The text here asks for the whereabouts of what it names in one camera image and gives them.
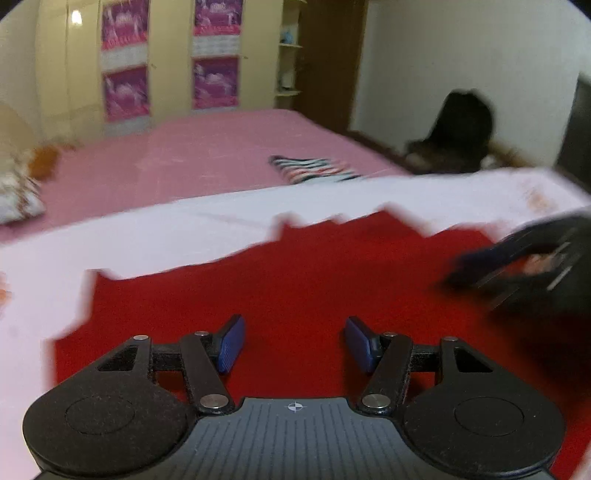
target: red fabric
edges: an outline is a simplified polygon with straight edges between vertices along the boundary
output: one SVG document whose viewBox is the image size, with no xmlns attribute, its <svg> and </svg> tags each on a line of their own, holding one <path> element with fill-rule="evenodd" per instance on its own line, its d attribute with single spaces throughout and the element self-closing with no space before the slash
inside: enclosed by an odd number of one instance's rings
<svg viewBox="0 0 591 480">
<path fill-rule="evenodd" d="M 175 342 L 242 313 L 246 343 L 226 379 L 235 400 L 354 397 L 367 378 L 340 333 L 345 319 L 358 315 L 377 332 L 394 330 L 417 343 L 461 337 L 549 396 L 568 423 L 553 468 L 566 479 L 591 439 L 590 388 L 581 373 L 589 360 L 573 357 L 584 342 L 562 325 L 491 319 L 485 303 L 438 286 L 456 255 L 488 244 L 465 229 L 422 238 L 378 212 L 343 224 L 283 225 L 278 241 L 210 264 L 130 280 L 99 273 L 90 319 L 55 341 L 56 380 L 133 335 Z M 417 375 L 413 390 L 429 381 Z"/>
</svg>

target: pink poster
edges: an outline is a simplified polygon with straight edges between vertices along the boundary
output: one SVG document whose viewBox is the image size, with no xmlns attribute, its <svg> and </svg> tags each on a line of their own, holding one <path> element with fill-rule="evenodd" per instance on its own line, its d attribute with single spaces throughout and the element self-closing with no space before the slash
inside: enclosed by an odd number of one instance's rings
<svg viewBox="0 0 591 480">
<path fill-rule="evenodd" d="M 193 60 L 193 108 L 238 104 L 238 57 Z"/>
<path fill-rule="evenodd" d="M 108 122 L 150 113 L 146 66 L 105 74 L 103 84 Z"/>
<path fill-rule="evenodd" d="M 143 43 L 147 40 L 148 1 L 123 0 L 103 6 L 103 50 Z"/>
<path fill-rule="evenodd" d="M 242 0 L 197 0 L 194 35 L 240 35 Z"/>
</svg>

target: shelf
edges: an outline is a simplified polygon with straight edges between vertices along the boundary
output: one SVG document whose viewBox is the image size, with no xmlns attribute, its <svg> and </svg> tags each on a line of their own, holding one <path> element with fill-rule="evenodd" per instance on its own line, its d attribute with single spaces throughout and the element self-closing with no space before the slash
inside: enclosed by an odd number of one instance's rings
<svg viewBox="0 0 591 480">
<path fill-rule="evenodd" d="M 295 97 L 301 93 L 299 90 L 283 90 L 275 92 L 276 97 Z"/>
</svg>

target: white sheet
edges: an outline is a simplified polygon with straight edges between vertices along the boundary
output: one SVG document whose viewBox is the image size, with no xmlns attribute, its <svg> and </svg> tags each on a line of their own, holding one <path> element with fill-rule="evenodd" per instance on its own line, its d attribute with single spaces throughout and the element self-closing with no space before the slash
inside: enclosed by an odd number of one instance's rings
<svg viewBox="0 0 591 480">
<path fill-rule="evenodd" d="M 387 203 L 425 233 L 494 223 L 493 234 L 502 236 L 524 223 L 589 207 L 591 197 L 545 169 L 384 177 L 181 200 L 1 247 L 0 271 L 12 299 L 0 318 L 0 477 L 26 480 L 38 472 L 22 439 L 22 417 L 50 387 L 52 360 L 44 356 L 43 340 L 85 317 L 86 270 L 108 268 L 127 278 L 208 262 L 269 239 L 275 217 L 286 212 L 308 224 L 335 215 L 357 218 Z"/>
</svg>

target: black object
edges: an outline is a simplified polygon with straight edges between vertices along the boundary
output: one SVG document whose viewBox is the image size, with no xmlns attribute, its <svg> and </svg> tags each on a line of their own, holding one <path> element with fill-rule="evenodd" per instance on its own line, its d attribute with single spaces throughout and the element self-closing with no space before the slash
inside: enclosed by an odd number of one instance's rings
<svg viewBox="0 0 591 480">
<path fill-rule="evenodd" d="M 508 275 L 520 258 L 550 254 L 551 268 L 537 275 Z M 459 257 L 446 283 L 494 296 L 493 306 L 535 317 L 591 315 L 591 219 L 568 216 L 530 225 L 496 245 Z"/>
<path fill-rule="evenodd" d="M 552 478 L 557 407 L 459 339 L 415 345 L 350 317 L 347 345 L 373 373 L 356 404 L 246 398 L 236 408 L 216 365 L 231 367 L 244 331 L 234 316 L 179 344 L 136 336 L 43 395 L 23 422 L 38 479 Z M 153 370 L 181 371 L 190 403 L 156 386 Z M 436 372 L 437 384 L 406 403 L 416 371 Z"/>
<path fill-rule="evenodd" d="M 490 107 L 475 91 L 454 90 L 430 135 L 408 146 L 430 164 L 423 173 L 470 173 L 480 170 L 493 131 Z"/>
<path fill-rule="evenodd" d="M 587 18 L 591 18 L 591 0 L 570 0 Z"/>
<path fill-rule="evenodd" d="M 580 77 L 557 170 L 591 191 L 591 83 Z"/>
</svg>

